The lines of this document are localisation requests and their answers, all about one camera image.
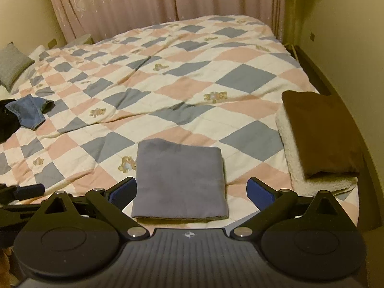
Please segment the grey pillow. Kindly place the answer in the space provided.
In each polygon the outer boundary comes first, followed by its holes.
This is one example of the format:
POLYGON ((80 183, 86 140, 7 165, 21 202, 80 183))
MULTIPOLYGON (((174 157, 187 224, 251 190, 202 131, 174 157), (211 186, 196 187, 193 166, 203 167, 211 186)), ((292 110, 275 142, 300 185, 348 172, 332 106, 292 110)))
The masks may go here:
POLYGON ((18 77, 34 62, 10 42, 1 49, 1 84, 10 91, 18 77))

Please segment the dark wooden bed frame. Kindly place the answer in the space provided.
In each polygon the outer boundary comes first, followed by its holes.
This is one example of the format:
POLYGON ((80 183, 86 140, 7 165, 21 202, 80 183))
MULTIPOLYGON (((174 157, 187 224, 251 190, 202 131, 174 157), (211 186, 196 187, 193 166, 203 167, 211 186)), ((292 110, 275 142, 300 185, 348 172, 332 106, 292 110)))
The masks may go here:
MULTIPOLYGON (((328 78, 299 46, 287 45, 286 49, 299 62, 308 75, 310 83, 321 95, 332 96, 334 100, 346 107, 345 102, 328 78)), ((357 227, 362 232, 368 232, 382 226, 380 203, 383 201, 383 194, 372 157, 363 137, 359 138, 363 152, 363 168, 358 176, 359 219, 357 227)))

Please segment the blue denim jeans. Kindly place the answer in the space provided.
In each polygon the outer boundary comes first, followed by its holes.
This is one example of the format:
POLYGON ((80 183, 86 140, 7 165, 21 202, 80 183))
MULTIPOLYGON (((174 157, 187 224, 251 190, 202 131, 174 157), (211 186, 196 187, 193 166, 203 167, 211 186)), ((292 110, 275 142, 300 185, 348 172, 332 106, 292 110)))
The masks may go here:
POLYGON ((21 127, 35 131, 45 121, 45 114, 51 111, 55 102, 42 97, 27 95, 19 100, 8 103, 5 107, 13 113, 21 127))

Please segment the cream fleece folded blanket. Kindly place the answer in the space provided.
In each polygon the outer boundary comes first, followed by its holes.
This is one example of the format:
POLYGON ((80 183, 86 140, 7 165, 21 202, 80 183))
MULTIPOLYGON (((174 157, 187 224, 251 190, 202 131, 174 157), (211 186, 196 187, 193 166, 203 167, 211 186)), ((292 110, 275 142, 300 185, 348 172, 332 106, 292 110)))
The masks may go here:
POLYGON ((350 175, 321 175, 318 178, 306 179, 292 127, 283 105, 277 111, 275 121, 283 143, 292 186, 297 194, 311 197, 318 191, 329 191, 338 195, 356 188, 358 179, 350 175))

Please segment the brown folded garment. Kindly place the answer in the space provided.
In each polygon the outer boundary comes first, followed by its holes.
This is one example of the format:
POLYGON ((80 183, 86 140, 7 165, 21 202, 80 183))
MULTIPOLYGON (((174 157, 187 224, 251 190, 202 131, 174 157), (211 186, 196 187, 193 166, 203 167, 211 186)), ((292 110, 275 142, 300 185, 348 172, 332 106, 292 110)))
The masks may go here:
POLYGON ((332 96, 314 92, 282 93, 305 178, 357 176, 363 168, 358 128, 332 96))

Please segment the pink blue checkered quilt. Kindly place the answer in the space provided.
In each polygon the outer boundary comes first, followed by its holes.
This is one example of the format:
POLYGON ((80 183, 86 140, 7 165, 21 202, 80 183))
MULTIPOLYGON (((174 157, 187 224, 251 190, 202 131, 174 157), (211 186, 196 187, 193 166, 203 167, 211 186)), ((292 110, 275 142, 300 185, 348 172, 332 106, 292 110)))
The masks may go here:
POLYGON ((307 195, 275 118, 287 90, 314 87, 271 29, 248 16, 205 16, 129 30, 92 45, 41 53, 14 93, 54 102, 36 130, 1 145, 1 181, 82 194, 136 172, 147 138, 216 146, 230 218, 253 208, 245 183, 307 195))

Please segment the black garment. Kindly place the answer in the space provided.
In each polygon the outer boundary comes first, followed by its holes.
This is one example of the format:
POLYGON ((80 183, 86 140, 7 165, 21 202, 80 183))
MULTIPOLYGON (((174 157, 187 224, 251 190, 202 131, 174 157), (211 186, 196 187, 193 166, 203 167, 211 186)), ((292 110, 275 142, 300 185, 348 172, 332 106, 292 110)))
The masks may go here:
POLYGON ((14 102, 15 99, 0 101, 0 143, 6 142, 20 127, 17 116, 10 112, 6 105, 14 102))

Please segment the grey cloth garment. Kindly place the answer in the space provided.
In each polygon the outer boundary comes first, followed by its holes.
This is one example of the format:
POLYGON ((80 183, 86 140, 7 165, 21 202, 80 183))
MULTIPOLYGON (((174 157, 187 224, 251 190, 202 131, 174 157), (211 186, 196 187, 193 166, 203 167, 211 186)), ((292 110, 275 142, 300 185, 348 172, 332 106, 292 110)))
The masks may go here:
POLYGON ((134 218, 215 220, 229 216, 218 147, 144 140, 137 150, 136 182, 134 218))

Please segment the wall socket plate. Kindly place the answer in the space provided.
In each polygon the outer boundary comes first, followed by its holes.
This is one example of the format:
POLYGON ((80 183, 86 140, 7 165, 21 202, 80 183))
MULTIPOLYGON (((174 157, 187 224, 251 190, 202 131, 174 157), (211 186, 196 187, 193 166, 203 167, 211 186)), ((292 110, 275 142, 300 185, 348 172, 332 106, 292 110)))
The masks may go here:
POLYGON ((52 49, 52 48, 56 47, 57 45, 58 45, 58 42, 57 42, 56 38, 54 38, 48 42, 48 48, 49 49, 52 49))

